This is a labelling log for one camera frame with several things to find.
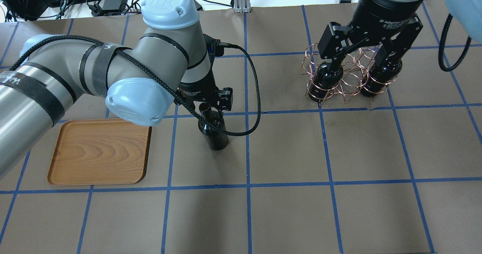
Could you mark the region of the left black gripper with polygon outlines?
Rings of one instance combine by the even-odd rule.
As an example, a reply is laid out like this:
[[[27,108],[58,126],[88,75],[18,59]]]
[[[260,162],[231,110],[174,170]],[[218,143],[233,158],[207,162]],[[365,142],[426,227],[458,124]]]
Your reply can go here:
[[[233,105],[233,89],[219,89],[215,82],[212,66],[215,57],[224,55],[224,46],[219,39],[204,34],[206,52],[196,64],[189,66],[181,79],[178,92],[188,101],[208,103],[218,112],[231,111]]]

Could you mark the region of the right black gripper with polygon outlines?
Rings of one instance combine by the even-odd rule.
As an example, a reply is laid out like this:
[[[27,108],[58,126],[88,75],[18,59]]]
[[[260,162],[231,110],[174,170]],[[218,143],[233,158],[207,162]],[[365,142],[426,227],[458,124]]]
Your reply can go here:
[[[330,74],[343,75],[342,62],[361,47],[382,47],[377,66],[403,65],[402,58],[423,29],[416,10],[422,0],[359,0],[352,20],[346,26],[327,24],[319,42],[320,58]]]

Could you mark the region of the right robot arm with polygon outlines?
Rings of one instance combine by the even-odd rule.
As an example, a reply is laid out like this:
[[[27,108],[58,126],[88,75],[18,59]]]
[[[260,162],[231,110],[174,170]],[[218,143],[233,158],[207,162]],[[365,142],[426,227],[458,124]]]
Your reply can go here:
[[[324,60],[321,68],[329,73],[341,69],[349,53],[381,45],[379,63],[384,66],[401,60],[416,38],[409,24],[424,0],[359,0],[350,23],[334,21],[327,25],[318,43]],[[449,14],[465,28],[468,36],[481,42],[481,0],[445,0]]]

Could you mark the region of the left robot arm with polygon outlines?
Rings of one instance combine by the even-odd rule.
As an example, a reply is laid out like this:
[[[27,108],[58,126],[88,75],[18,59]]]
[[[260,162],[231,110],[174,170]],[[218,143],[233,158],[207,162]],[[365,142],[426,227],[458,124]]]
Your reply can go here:
[[[135,48],[63,35],[32,37],[1,74],[1,175],[7,174],[84,94],[105,99],[115,115],[154,126],[174,101],[231,110],[233,91],[219,89],[217,55],[206,43],[194,0],[143,0],[147,24]]]

